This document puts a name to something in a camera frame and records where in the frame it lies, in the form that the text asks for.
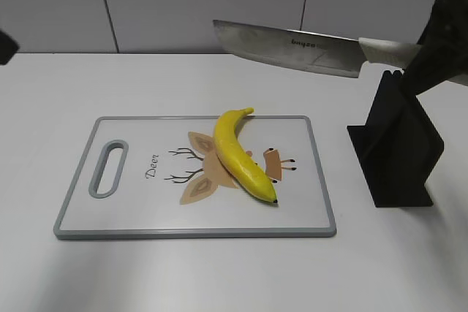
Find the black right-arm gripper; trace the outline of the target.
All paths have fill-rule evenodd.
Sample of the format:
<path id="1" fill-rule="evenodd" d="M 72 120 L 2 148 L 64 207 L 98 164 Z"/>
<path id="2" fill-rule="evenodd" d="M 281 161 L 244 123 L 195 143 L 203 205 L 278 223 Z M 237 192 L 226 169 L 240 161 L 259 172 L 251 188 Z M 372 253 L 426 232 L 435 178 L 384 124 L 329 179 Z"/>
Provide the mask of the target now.
<path id="1" fill-rule="evenodd" d="M 436 0 L 421 48 L 404 70 L 400 88 L 419 95 L 454 79 L 467 84 L 467 0 Z"/>

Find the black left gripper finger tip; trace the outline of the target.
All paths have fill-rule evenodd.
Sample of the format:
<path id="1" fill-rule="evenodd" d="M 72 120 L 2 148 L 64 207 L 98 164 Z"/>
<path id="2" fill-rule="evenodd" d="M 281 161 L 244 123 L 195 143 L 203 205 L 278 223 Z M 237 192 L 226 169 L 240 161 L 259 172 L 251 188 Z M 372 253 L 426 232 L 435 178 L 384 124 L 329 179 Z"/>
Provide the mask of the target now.
<path id="1" fill-rule="evenodd" d="M 18 50 L 18 43 L 10 35 L 0 30 L 0 65 L 7 65 Z"/>

